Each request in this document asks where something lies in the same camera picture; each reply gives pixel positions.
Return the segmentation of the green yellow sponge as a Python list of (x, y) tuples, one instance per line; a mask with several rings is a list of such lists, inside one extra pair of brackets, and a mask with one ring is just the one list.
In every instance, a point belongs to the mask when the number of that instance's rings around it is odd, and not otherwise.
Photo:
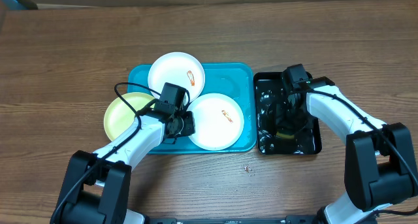
[(286, 140), (292, 140), (292, 139), (295, 138), (295, 135), (293, 133), (283, 132), (283, 131), (282, 132), (278, 131), (276, 133), (276, 136), (280, 137), (280, 138), (283, 138), (283, 139), (286, 139)]

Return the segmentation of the white plate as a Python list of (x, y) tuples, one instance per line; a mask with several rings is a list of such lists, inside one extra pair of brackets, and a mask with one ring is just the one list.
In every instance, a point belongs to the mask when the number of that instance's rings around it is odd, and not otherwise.
[(171, 52), (159, 57), (148, 73), (148, 87), (162, 93), (165, 83), (174, 84), (188, 90), (190, 101), (194, 101), (203, 91), (205, 72), (202, 64), (192, 55)]
[(220, 151), (232, 146), (244, 130), (244, 115), (238, 103), (220, 93), (197, 97), (188, 107), (195, 132), (189, 139), (198, 147)]

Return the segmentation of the yellow plate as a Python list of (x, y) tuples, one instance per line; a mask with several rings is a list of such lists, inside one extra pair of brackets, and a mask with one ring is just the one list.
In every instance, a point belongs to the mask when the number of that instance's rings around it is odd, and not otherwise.
[[(122, 97), (135, 109), (142, 109), (154, 99), (146, 93), (132, 92)], [(135, 113), (120, 99), (113, 100), (104, 114), (104, 130), (107, 137), (113, 141), (128, 129), (134, 121)]]

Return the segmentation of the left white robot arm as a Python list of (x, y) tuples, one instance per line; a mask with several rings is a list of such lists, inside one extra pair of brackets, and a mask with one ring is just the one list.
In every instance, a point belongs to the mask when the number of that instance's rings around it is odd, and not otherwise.
[(51, 223), (145, 223), (127, 207), (133, 169), (164, 140), (194, 132), (192, 112), (151, 100), (111, 143), (72, 155)]

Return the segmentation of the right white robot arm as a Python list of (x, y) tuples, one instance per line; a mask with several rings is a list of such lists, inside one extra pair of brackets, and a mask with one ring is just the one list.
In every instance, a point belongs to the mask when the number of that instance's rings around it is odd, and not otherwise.
[(389, 207), (417, 196), (417, 163), (411, 134), (401, 123), (387, 124), (361, 110), (328, 78), (282, 78), (284, 101), (278, 127), (295, 127), (301, 117), (323, 121), (346, 145), (346, 192), (322, 207), (313, 223), (375, 223), (379, 214), (412, 216), (417, 210)]

